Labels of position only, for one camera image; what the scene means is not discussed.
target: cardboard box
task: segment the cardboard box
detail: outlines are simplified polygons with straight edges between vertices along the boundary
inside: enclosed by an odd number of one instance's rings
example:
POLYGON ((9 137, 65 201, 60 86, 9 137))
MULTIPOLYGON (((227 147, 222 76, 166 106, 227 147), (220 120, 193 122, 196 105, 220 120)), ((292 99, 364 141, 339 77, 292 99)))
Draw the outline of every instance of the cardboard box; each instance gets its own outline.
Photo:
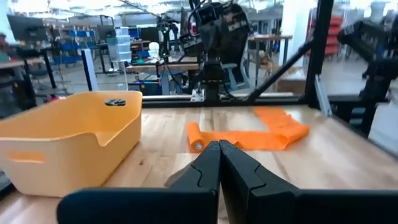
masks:
POLYGON ((275 83, 276 92, 304 94, 307 79, 303 68, 290 67, 275 83))

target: monitor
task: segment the monitor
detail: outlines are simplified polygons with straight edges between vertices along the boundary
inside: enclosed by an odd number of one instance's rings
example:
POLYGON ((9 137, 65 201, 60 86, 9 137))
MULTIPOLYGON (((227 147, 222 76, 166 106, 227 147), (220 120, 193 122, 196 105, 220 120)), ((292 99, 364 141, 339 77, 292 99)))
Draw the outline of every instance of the monitor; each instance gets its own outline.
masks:
POLYGON ((138 28, 129 28, 129 35, 133 38, 139 37, 139 29, 138 28))
POLYGON ((24 41, 46 41, 49 38, 42 19, 7 15, 14 38, 24 41))
POLYGON ((142 40, 149 40, 151 42, 160 42, 159 30, 157 27, 141 28, 140 36, 142 40))
POLYGON ((116 37, 116 31, 112 25, 97 25, 97 31, 100 40, 116 37))

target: rolled cloth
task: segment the rolled cloth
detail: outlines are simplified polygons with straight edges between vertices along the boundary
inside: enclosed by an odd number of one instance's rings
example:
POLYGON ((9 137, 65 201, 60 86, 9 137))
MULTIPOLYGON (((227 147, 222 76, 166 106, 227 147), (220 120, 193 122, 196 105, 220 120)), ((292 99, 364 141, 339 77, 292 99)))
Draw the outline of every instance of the rolled cloth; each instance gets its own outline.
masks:
POLYGON ((191 152, 202 152, 211 141, 219 140, 227 140, 244 150, 281 151, 310 130, 308 125, 300 124, 280 108, 257 107, 254 114, 268 126, 269 131, 200 131, 197 123, 188 123, 191 152))

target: person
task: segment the person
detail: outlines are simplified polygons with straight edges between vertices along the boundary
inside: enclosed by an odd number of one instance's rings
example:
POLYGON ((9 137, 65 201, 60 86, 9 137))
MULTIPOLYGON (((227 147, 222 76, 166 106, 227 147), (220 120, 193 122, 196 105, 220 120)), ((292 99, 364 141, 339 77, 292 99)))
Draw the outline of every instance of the person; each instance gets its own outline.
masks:
POLYGON ((8 54, 8 56, 14 55, 14 51, 10 48, 10 45, 6 41, 7 36, 4 33, 0 33, 0 52, 8 54))

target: workbench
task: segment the workbench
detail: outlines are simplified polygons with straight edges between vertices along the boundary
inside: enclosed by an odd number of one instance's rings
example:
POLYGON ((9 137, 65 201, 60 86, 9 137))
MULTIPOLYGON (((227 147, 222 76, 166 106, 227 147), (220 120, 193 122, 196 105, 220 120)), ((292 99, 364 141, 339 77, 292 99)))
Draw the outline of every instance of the workbench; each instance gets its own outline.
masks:
MULTIPOLYGON (((41 58, 30 58, 27 59, 26 61, 29 65, 43 63, 43 60, 41 58)), ((23 66, 24 64, 25 63, 23 60, 11 60, 9 62, 0 62, 0 69, 20 67, 23 66)))
POLYGON ((256 42, 256 86, 257 86, 257 81, 259 77, 259 69, 260 69, 260 42, 266 42, 266 41, 274 41, 274 40, 284 40, 285 41, 285 47, 284 47, 284 59, 283 63, 286 62, 287 60, 287 49, 289 46, 289 40, 292 39, 293 36, 291 35, 269 35, 269 34, 258 34, 258 35, 253 35, 248 38, 248 41, 255 41, 256 42))
MULTIPOLYGON (((265 168, 303 189, 398 189, 398 163, 391 156, 317 110, 284 109, 309 124, 310 134, 284 151, 247 152, 265 168)), ((144 109, 140 143, 105 186, 162 187, 198 155, 188 150, 189 121, 204 131, 266 130, 252 107, 144 109)), ((56 224, 59 201, 14 192, 0 202, 0 223, 56 224)))
MULTIPOLYGON (((198 59, 196 57, 184 57, 182 63, 178 63, 179 58, 169 57, 169 64, 159 66, 160 82, 162 84, 162 94, 170 95, 169 75, 178 74, 186 71, 194 71, 199 69, 198 59)), ((146 61, 145 64, 134 64, 126 67, 126 72, 145 72, 156 75, 157 59, 146 61)))

